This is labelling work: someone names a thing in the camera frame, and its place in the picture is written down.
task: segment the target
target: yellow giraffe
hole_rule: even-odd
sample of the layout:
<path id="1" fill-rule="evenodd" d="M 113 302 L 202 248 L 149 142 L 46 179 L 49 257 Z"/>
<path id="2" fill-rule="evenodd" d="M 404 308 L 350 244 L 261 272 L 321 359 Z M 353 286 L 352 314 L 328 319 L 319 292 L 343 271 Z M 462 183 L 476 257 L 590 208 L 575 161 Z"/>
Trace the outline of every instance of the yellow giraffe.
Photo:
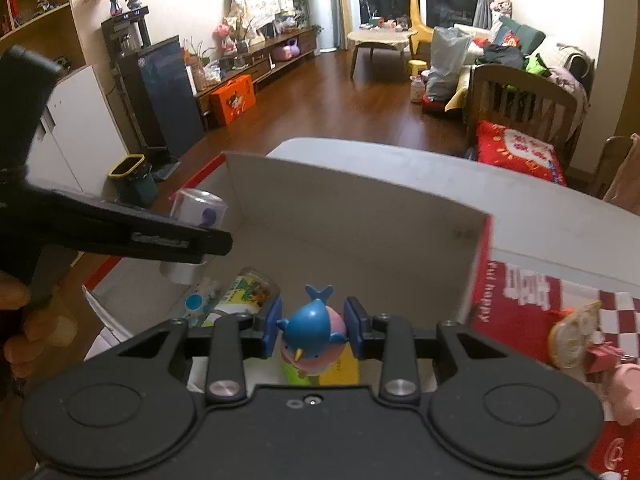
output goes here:
<path id="1" fill-rule="evenodd" d="M 421 42 L 431 43 L 433 40 L 433 29 L 427 27 L 420 17 L 420 6 L 418 0 L 409 0 L 409 17 L 411 18 L 411 30 L 415 30 L 416 34 L 411 36 L 411 54 L 415 56 L 418 53 L 418 45 Z"/>

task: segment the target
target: cabinet door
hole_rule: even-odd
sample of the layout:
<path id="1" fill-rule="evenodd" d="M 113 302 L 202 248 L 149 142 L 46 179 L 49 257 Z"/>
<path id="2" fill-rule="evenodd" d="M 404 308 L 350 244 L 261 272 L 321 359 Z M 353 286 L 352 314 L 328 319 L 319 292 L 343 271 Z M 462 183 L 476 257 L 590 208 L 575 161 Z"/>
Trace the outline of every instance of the cabinet door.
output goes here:
<path id="1" fill-rule="evenodd" d="M 94 69 L 62 80 L 49 99 L 52 133 L 84 192 L 114 198 L 107 173 L 127 155 Z"/>
<path id="2" fill-rule="evenodd" d="M 27 158 L 28 180 L 46 189 L 62 187 L 82 193 L 82 188 L 66 163 L 56 139 L 53 138 L 51 132 L 47 131 L 48 128 L 45 128 L 44 124 L 46 124 L 44 120 L 38 124 Z"/>

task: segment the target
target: yellow curtain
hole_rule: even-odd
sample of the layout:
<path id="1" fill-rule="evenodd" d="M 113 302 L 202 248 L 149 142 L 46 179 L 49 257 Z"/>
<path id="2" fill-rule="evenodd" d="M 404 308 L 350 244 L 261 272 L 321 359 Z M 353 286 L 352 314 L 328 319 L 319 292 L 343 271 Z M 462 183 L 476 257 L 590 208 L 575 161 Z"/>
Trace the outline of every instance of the yellow curtain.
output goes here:
<path id="1" fill-rule="evenodd" d="M 351 0 L 340 0 L 340 10 L 342 11 L 342 32 L 344 43 L 347 44 L 347 35 L 353 30 L 351 21 Z"/>

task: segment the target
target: round table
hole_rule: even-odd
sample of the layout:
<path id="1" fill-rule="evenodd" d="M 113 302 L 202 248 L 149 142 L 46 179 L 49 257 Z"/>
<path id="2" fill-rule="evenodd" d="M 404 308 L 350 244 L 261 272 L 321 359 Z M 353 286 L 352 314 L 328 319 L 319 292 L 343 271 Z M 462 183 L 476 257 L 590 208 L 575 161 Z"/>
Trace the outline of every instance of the round table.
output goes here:
<path id="1" fill-rule="evenodd" d="M 494 216 L 492 258 L 640 298 L 640 218 L 545 180 L 437 153 L 291 139 L 268 156 L 386 180 Z"/>
<path id="2" fill-rule="evenodd" d="M 409 38 L 416 34 L 415 30 L 402 30 L 396 32 L 391 28 L 359 28 L 347 35 L 349 45 L 353 45 L 353 55 L 351 57 L 351 79 L 356 70 L 358 60 L 358 50 L 369 49 L 369 59 L 373 59 L 373 51 L 376 48 L 384 50 L 397 50 L 400 52 L 400 61 L 404 70 L 404 50 L 409 45 Z"/>

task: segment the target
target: blue and pink toy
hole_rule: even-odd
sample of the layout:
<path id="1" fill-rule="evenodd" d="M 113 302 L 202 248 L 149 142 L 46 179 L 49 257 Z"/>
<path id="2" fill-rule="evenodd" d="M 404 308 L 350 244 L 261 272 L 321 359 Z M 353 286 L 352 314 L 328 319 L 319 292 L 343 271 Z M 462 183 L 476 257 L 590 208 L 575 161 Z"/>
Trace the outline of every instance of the blue and pink toy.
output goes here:
<path id="1" fill-rule="evenodd" d="M 347 342 L 347 328 L 340 314 L 326 304 L 334 288 L 305 287 L 311 302 L 290 319 L 278 321 L 282 330 L 280 352 L 301 377 L 316 376 L 340 357 Z"/>

